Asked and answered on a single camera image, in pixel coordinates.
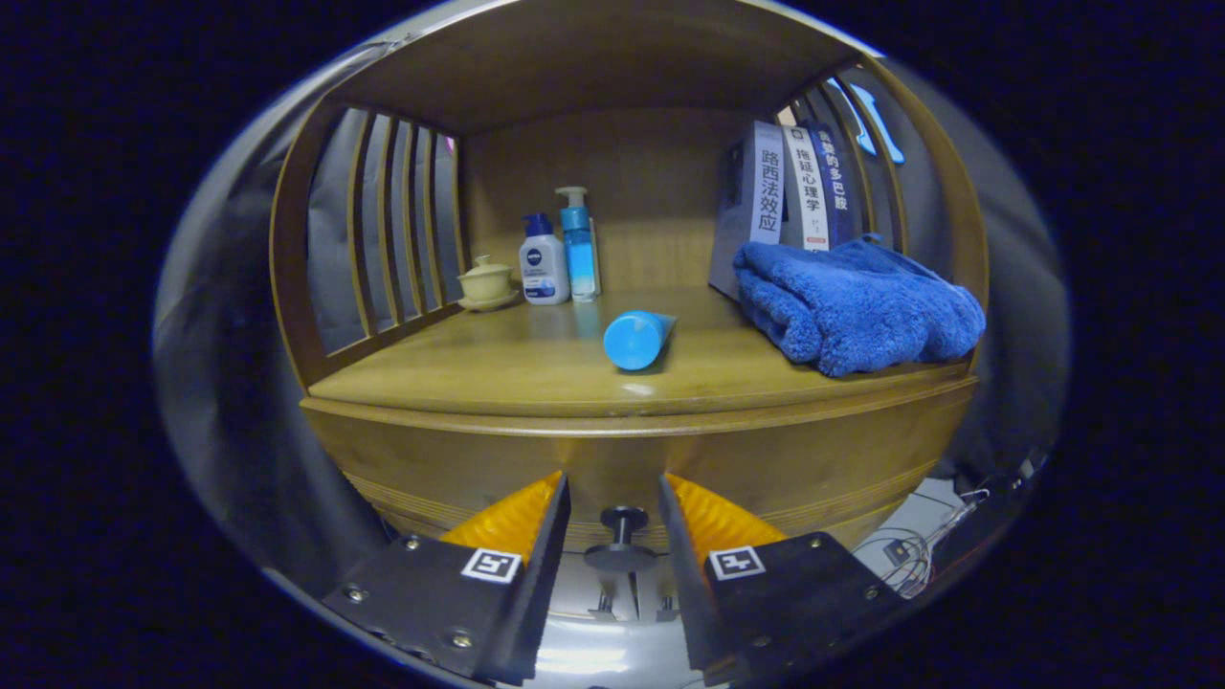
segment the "blue tube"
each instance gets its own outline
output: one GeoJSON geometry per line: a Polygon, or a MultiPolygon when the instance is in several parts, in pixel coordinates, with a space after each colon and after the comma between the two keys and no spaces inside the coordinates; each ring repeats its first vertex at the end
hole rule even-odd
{"type": "Polygon", "coordinates": [[[639,370],[654,363],[673,331],[676,316],[650,311],[626,311],[604,331],[604,352],[625,370],[639,370]]]}

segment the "book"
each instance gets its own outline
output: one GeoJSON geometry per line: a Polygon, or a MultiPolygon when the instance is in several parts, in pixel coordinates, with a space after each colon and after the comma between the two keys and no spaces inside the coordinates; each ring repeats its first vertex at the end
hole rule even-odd
{"type": "Polygon", "coordinates": [[[817,163],[818,153],[806,128],[782,129],[789,163],[785,186],[786,217],[783,221],[782,242],[805,251],[828,251],[829,217],[826,186],[817,163]]]}
{"type": "Polygon", "coordinates": [[[731,259],[745,242],[778,244],[783,226],[783,130],[755,121],[722,161],[722,189],[710,250],[709,283],[740,300],[731,259]]]}
{"type": "Polygon", "coordinates": [[[855,208],[849,163],[839,156],[833,130],[824,123],[805,123],[816,153],[817,169],[824,185],[826,210],[829,219],[829,246],[845,244],[859,235],[855,229],[855,208]]]}

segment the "white lotion bottle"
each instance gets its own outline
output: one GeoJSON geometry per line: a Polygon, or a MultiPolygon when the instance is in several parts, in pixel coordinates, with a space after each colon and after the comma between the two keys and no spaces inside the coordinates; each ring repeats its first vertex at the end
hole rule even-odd
{"type": "Polygon", "coordinates": [[[566,245],[552,234],[549,216],[523,216],[527,242],[519,246],[519,273],[523,295],[538,305],[561,304],[570,299],[570,272],[566,270],[566,245]]]}

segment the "white book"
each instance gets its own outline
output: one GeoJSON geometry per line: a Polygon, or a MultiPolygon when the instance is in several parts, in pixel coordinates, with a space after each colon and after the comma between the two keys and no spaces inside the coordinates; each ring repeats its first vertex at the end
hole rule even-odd
{"type": "Polygon", "coordinates": [[[806,251],[828,251],[829,217],[826,215],[826,188],[821,166],[809,130],[784,126],[786,142],[786,219],[783,222],[783,244],[806,251]]]}

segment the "saucer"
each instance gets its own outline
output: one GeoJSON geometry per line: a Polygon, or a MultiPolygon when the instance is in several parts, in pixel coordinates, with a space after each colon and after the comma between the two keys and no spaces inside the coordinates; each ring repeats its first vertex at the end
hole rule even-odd
{"type": "Polygon", "coordinates": [[[510,304],[518,295],[519,295],[518,289],[511,289],[510,292],[496,299],[485,299],[484,302],[474,302],[466,297],[463,299],[459,299],[459,305],[468,309],[469,311],[492,311],[499,306],[505,306],[506,304],[510,304]]]}

